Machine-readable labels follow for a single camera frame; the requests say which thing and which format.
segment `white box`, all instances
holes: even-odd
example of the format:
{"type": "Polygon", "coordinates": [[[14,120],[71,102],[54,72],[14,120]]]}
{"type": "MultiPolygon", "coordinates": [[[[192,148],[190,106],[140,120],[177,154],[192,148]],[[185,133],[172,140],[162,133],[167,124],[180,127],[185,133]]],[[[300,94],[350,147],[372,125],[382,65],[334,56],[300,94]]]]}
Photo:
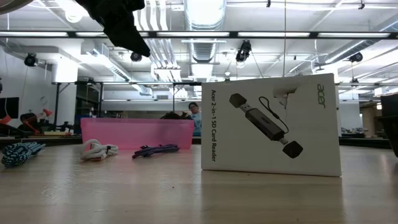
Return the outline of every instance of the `white box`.
{"type": "Polygon", "coordinates": [[[340,176],[335,91],[333,74],[204,83],[202,169],[340,176]]]}

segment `man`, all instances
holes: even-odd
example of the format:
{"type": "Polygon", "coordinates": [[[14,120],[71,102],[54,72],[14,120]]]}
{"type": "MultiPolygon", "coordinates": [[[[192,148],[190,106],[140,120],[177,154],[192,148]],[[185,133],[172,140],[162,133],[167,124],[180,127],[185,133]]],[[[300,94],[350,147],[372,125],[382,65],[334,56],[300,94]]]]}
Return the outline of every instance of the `man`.
{"type": "Polygon", "coordinates": [[[195,129],[193,130],[194,136],[201,135],[201,112],[197,103],[192,102],[188,105],[189,110],[192,112],[190,118],[195,123],[195,129]]]}

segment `braided cable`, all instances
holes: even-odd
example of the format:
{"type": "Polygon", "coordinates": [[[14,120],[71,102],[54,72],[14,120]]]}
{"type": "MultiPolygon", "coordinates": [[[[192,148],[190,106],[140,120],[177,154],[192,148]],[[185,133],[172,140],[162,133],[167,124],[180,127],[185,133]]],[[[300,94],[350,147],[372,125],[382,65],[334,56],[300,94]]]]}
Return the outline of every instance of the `braided cable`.
{"type": "Polygon", "coordinates": [[[41,145],[37,142],[15,143],[6,146],[1,151],[3,154],[1,163],[4,164],[6,168],[22,165],[30,157],[36,156],[44,147],[45,144],[41,145]]]}

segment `desk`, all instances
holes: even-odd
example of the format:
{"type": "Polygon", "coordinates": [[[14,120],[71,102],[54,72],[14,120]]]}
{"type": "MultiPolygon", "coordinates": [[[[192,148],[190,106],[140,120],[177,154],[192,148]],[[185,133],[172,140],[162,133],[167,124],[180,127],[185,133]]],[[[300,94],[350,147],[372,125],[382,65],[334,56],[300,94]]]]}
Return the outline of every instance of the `desk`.
{"type": "Polygon", "coordinates": [[[80,162],[57,146],[0,167],[2,223],[398,223],[392,150],[341,147],[342,178],[202,171],[200,146],[131,155],[80,162]]]}

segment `pink container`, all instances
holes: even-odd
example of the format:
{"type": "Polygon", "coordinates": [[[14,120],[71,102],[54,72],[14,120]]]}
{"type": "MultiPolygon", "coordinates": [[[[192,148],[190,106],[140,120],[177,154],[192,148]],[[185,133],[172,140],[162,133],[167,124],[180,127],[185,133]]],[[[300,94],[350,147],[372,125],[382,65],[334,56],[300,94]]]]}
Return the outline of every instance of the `pink container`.
{"type": "Polygon", "coordinates": [[[101,144],[114,144],[121,150],[138,150],[141,146],[178,144],[190,149],[192,120],[82,118],[83,142],[97,139],[101,144]]]}

